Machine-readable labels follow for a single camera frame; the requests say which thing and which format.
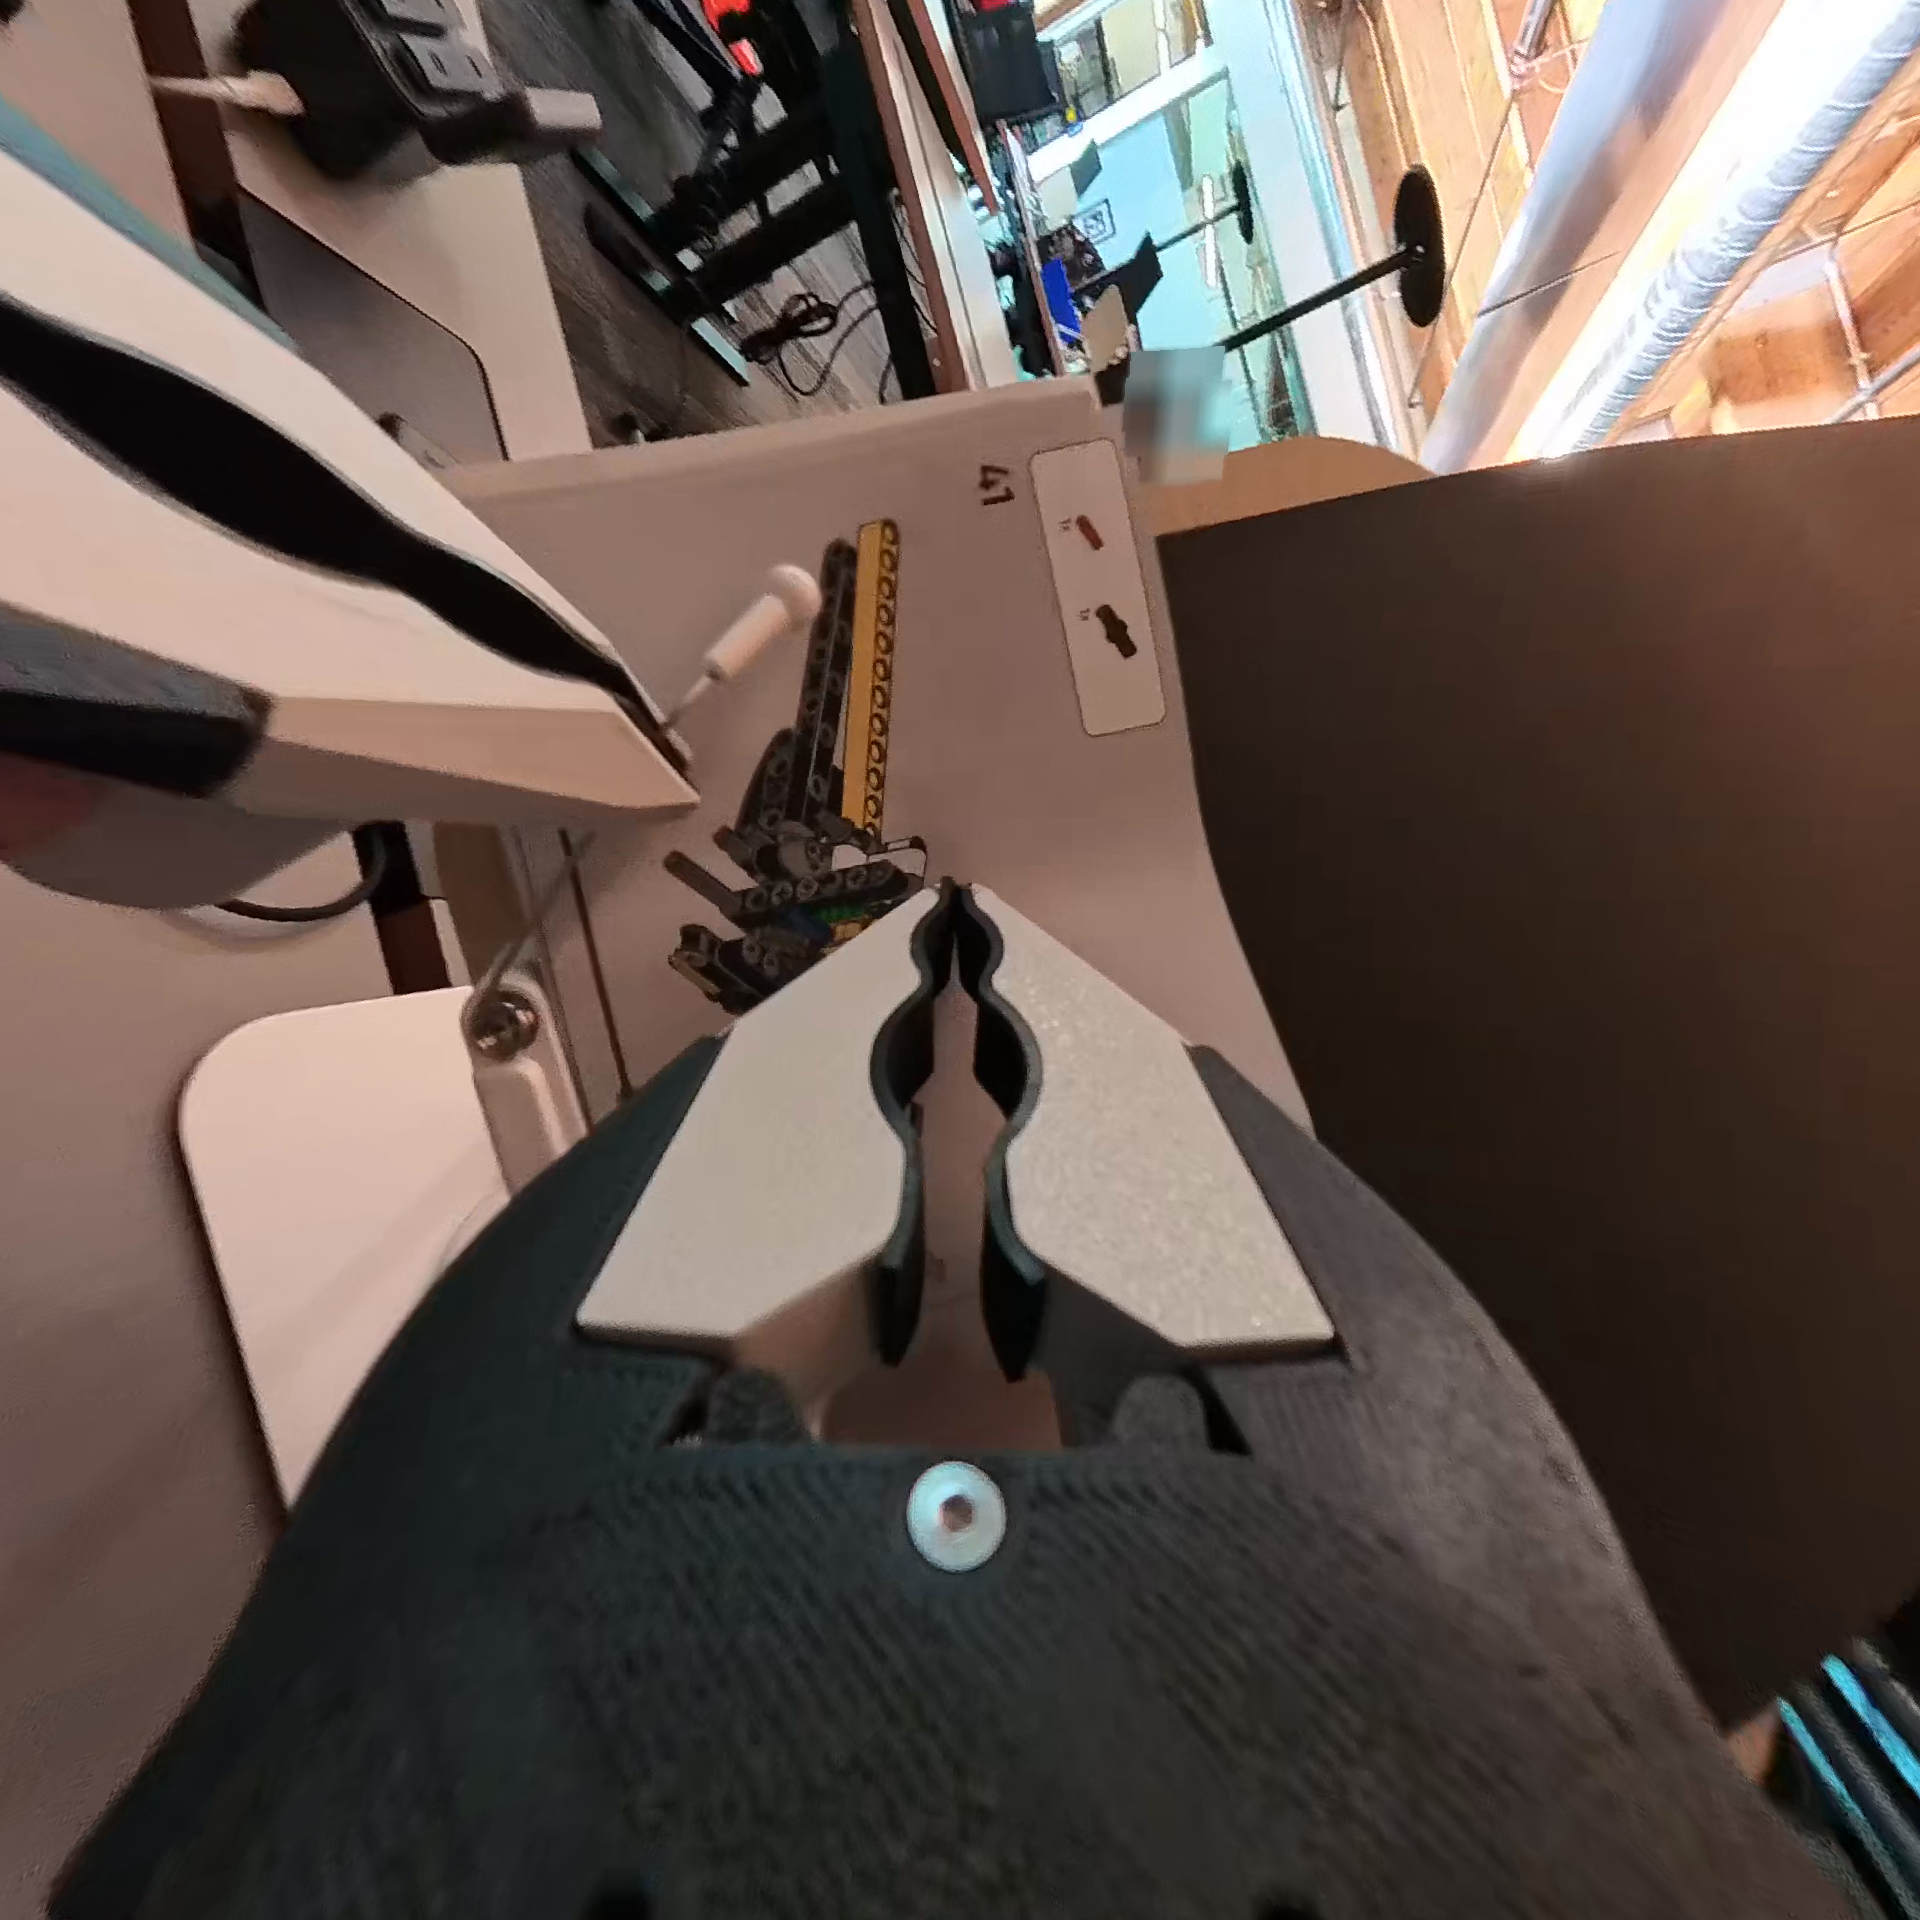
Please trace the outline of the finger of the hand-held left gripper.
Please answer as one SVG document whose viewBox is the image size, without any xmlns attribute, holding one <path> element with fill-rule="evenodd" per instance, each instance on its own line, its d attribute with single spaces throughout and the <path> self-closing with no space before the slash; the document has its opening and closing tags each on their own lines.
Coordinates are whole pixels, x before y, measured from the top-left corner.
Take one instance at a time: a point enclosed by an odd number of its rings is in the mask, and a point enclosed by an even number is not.
<svg viewBox="0 0 1920 1920">
<path fill-rule="evenodd" d="M 391 590 L 280 560 L 6 394 L 6 612 L 272 701 L 210 798 L 272 818 L 606 825 L 698 791 L 599 687 L 515 664 Z"/>
<path fill-rule="evenodd" d="M 6 146 L 6 382 L 227 535 L 391 590 L 515 664 L 658 704 L 427 468 L 55 142 Z"/>
</svg>

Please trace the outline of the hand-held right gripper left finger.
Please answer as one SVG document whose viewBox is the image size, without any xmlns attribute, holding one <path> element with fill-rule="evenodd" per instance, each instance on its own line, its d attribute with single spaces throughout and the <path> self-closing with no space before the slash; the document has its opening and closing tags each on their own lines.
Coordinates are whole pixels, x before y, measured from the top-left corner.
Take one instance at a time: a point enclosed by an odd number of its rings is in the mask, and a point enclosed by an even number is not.
<svg viewBox="0 0 1920 1920">
<path fill-rule="evenodd" d="M 922 1319 L 922 1093 L 951 964 L 942 880 L 736 1020 L 579 1329 L 775 1375 L 805 1410 L 898 1364 Z"/>
</svg>

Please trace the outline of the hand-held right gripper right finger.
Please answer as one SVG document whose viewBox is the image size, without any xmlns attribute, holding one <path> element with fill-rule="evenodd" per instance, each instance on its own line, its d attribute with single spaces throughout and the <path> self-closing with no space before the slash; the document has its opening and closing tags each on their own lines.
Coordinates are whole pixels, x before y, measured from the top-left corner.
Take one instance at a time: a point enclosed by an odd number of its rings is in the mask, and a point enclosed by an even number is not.
<svg viewBox="0 0 1920 1920">
<path fill-rule="evenodd" d="M 1001 1370 L 1125 1388 L 1328 1352 L 1334 1319 L 1183 1032 L 979 884 L 961 976 L 1001 1116 L 979 1260 Z"/>
</svg>

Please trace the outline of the white knobbed thin pin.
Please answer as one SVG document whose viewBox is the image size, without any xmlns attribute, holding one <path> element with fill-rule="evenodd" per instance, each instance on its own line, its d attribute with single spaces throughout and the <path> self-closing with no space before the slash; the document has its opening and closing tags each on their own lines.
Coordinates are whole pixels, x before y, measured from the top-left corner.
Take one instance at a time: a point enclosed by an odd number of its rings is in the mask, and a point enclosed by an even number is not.
<svg viewBox="0 0 1920 1920">
<path fill-rule="evenodd" d="M 784 639 L 808 632 L 824 600 L 817 573 L 787 561 L 770 566 L 757 596 L 704 649 L 694 681 L 664 717 L 667 734 L 680 736 L 698 704 L 739 682 Z"/>
</svg>

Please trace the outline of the lego technic assembly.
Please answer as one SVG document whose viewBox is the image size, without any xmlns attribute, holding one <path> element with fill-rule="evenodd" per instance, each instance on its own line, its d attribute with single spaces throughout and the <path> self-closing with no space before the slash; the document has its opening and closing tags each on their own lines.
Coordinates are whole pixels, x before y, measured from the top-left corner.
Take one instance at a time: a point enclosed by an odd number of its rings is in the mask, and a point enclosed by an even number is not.
<svg viewBox="0 0 1920 1920">
<path fill-rule="evenodd" d="M 666 868 L 727 932 L 687 922 L 670 966 L 727 1017 L 743 1017 L 851 943 L 926 884 L 926 844 L 885 834 L 896 704 L 903 542 L 866 518 L 824 551 L 824 602 L 808 632 L 801 694 L 713 844 L 722 880 L 687 853 Z"/>
</svg>

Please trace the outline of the person's left hand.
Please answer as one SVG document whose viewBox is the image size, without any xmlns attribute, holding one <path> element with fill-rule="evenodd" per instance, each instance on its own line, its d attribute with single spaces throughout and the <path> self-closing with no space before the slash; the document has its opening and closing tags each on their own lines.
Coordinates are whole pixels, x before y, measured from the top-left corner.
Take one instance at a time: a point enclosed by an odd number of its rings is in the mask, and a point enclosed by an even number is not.
<svg viewBox="0 0 1920 1920">
<path fill-rule="evenodd" d="M 346 831 L 2 757 L 6 868 L 98 904 L 217 904 Z"/>
</svg>

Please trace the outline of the black power adapter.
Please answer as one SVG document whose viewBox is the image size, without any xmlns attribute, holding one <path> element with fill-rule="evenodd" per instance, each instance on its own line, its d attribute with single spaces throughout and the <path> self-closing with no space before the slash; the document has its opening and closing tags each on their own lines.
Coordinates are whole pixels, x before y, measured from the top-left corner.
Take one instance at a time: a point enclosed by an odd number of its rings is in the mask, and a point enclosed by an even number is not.
<svg viewBox="0 0 1920 1920">
<path fill-rule="evenodd" d="M 507 77 L 450 1 L 255 1 L 234 50 L 294 88 L 294 138 L 335 180 L 522 164 L 603 127 L 587 90 Z"/>
</svg>

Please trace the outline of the white monitor stand base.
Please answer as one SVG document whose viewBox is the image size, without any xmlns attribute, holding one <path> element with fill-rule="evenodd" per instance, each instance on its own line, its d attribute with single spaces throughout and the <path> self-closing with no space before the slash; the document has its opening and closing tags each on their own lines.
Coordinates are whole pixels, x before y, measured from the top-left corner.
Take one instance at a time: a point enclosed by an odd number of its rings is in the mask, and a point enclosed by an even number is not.
<svg viewBox="0 0 1920 1920">
<path fill-rule="evenodd" d="M 266 1015 L 186 1077 L 177 1130 L 285 1511 L 374 1361 L 511 1197 L 626 1085 L 586 831 L 378 825 L 354 886 L 289 872 L 208 928 L 370 943 L 378 994 Z"/>
</svg>

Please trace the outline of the dark flat panel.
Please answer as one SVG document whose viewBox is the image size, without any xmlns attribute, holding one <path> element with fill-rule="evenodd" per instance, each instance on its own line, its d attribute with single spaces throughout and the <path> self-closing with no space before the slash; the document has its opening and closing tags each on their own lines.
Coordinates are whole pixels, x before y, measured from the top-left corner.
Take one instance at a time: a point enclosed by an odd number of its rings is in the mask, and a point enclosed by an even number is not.
<svg viewBox="0 0 1920 1920">
<path fill-rule="evenodd" d="M 1159 557 L 1317 1134 L 1522 1354 L 1746 1720 L 1917 1596 L 1917 418 Z"/>
</svg>

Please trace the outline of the beige round column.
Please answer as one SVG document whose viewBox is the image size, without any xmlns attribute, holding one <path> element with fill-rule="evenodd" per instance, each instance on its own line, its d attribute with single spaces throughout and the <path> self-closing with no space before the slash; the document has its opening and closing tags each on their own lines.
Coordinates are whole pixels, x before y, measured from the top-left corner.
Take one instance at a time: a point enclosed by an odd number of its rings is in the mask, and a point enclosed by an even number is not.
<svg viewBox="0 0 1920 1920">
<path fill-rule="evenodd" d="M 1427 465 L 1390 448 L 1296 437 L 1230 450 L 1218 472 L 1206 479 L 1141 482 L 1136 504 L 1144 528 L 1167 538 L 1429 477 Z"/>
</svg>

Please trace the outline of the black round base pole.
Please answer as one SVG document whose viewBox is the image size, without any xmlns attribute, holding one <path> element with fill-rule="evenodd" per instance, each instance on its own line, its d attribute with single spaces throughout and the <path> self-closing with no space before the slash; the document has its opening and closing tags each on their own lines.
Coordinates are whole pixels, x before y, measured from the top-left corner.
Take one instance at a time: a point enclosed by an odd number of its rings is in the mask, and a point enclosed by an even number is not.
<svg viewBox="0 0 1920 1920">
<path fill-rule="evenodd" d="M 1334 280 L 1328 288 L 1288 304 L 1279 313 L 1238 326 L 1218 344 L 1238 351 L 1262 338 L 1281 334 L 1307 316 L 1342 304 L 1360 290 L 1393 278 L 1400 290 L 1400 305 L 1407 324 L 1429 328 L 1442 310 L 1449 288 L 1445 217 L 1433 175 L 1417 162 L 1407 168 L 1394 196 L 1393 217 L 1394 250 L 1367 266 Z"/>
</svg>

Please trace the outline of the black desk frame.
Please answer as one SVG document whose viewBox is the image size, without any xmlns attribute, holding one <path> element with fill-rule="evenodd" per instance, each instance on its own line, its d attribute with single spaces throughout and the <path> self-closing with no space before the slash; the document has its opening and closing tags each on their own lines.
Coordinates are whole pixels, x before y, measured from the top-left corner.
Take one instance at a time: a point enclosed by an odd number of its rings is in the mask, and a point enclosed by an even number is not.
<svg viewBox="0 0 1920 1920">
<path fill-rule="evenodd" d="M 706 85 L 694 167 L 653 208 L 594 146 L 571 152 L 587 184 L 594 250 L 734 382 L 757 364 L 727 332 L 729 309 L 765 295 L 805 253 L 851 236 L 857 297 L 873 302 L 905 400 L 973 382 L 953 304 L 937 292 L 923 200 L 945 183 L 914 160 L 909 130 L 926 108 L 933 149 L 974 183 L 985 160 L 963 142 L 953 68 L 919 4 L 635 4 Z"/>
</svg>

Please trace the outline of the silver ventilation duct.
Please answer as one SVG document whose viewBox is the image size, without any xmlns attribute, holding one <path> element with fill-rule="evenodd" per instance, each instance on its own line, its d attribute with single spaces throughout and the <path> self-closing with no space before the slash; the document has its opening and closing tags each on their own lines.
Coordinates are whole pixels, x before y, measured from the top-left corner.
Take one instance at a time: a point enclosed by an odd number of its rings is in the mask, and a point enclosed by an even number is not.
<svg viewBox="0 0 1920 1920">
<path fill-rule="evenodd" d="M 1917 1 L 1615 1 L 1425 437 L 1437 472 L 1597 448 L 1883 104 Z"/>
</svg>

